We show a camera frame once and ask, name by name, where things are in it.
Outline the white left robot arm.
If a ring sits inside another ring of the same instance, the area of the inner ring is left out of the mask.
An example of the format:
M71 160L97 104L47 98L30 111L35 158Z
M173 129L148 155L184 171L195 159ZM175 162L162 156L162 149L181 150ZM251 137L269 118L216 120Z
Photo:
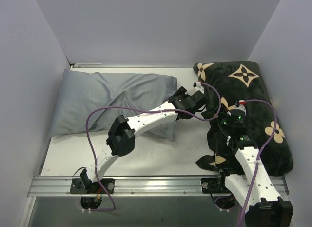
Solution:
M81 188L87 193L94 193L98 189L98 181L119 157L131 153L135 148L135 139L141 134L162 124L175 122L183 119L188 120L205 105L206 98L204 87L195 82L191 90L180 87L178 91L168 98L168 101L150 111L142 111L140 115L132 117L117 116L108 131L106 147L98 156L95 154L90 135L89 120L91 113L85 123L85 132L94 157L94 163L85 168L80 178Z

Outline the grey pillowcase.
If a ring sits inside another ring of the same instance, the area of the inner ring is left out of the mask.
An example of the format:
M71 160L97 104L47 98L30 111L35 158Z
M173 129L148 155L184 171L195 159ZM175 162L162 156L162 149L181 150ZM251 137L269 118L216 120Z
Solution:
M84 73L66 69L50 126L50 137L108 130L119 115L149 111L172 96L177 78L158 74Z

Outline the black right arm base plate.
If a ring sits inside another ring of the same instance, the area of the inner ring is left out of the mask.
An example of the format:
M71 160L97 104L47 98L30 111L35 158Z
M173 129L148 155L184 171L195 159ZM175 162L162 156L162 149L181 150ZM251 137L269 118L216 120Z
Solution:
M201 178L201 189L204 194L230 194L230 191L225 187L224 175Z

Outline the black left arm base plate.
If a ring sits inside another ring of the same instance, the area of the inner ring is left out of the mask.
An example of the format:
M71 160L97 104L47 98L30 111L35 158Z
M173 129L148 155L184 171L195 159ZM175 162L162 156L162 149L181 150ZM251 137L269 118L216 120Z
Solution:
M103 178L101 183L109 194L114 193L115 179ZM101 191L101 194L104 194L104 190L98 182L91 183L89 187L85 189L81 178L73 178L69 192L70 194L99 194L99 191Z

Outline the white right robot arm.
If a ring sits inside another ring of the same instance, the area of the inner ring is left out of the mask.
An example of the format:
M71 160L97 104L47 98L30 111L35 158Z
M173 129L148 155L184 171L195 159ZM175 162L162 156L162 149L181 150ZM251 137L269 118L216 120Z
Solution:
M273 185L260 158L260 150L244 125L246 109L235 106L218 117L218 126L226 138L242 171L222 170L216 180L217 189L230 191L241 205L236 226L289 227L293 215L290 201L284 200Z

